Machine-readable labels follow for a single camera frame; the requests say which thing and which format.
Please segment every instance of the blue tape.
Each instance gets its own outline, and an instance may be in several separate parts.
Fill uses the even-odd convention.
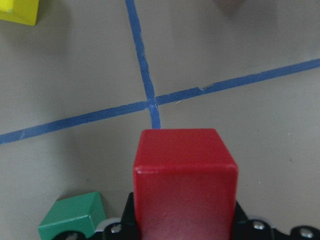
[[[9,132],[0,135],[0,145],[7,144],[22,139],[39,136],[42,134],[51,133],[54,131],[67,129],[70,127],[87,124],[103,119],[109,119],[120,115],[130,114],[148,109],[149,104],[146,101],[131,103],[118,107],[108,108],[100,111],[94,111],[79,116],[73,116],[58,121],[49,122],[46,124],[28,127],[22,130]]]
[[[268,71],[263,71],[257,74],[251,74],[247,76],[236,77],[224,81],[213,83],[212,85],[201,89],[199,87],[190,88],[187,90],[177,91],[166,95],[161,95],[155,98],[156,104],[163,105],[184,99],[197,97],[200,95],[211,94],[222,90],[232,89],[248,84],[253,84],[265,80],[270,80],[285,75],[295,74],[302,71],[315,69],[320,67],[320,59],[305,61],[298,64],[284,66]]]
[[[135,44],[136,55],[138,58],[141,77],[143,81],[144,91],[149,103],[149,112],[151,118],[151,124],[153,129],[161,128],[160,123],[160,114],[155,101],[155,89],[152,84],[150,74],[149,74],[149,66],[145,55],[145,46],[142,40],[142,32],[141,26],[139,22],[139,17],[137,14],[135,1],[134,0],[125,0],[125,4],[128,11],[132,36]]]

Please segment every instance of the metal screw head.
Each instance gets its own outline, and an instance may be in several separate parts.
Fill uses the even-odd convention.
[[[262,221],[254,221],[252,224],[255,229],[258,229],[258,230],[265,229],[265,224]]]
[[[302,237],[307,239],[312,239],[314,237],[313,232],[304,227],[300,229],[299,233]]]
[[[121,224],[116,224],[116,225],[114,225],[114,226],[111,227],[110,232],[111,232],[112,234],[117,234],[117,233],[119,233],[121,230],[122,230]]]
[[[78,239],[78,234],[75,232],[72,234],[69,234],[69,236],[65,240],[77,240]]]

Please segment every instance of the yellow block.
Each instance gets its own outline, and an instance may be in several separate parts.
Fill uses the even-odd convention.
[[[39,0],[0,0],[0,19],[34,26]]]

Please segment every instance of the green block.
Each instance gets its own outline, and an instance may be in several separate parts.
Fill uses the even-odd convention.
[[[91,237],[106,219],[99,192],[91,192],[55,202],[38,231],[42,240],[52,240],[65,231],[82,232]]]

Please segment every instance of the block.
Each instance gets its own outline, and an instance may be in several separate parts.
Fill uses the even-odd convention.
[[[0,0],[0,19],[34,26],[39,0]]]
[[[229,240],[238,166],[214,129],[142,132],[133,166],[142,240]]]
[[[38,231],[42,240],[52,240],[65,231],[91,237],[98,224],[106,219],[99,192],[91,192],[55,202]]]

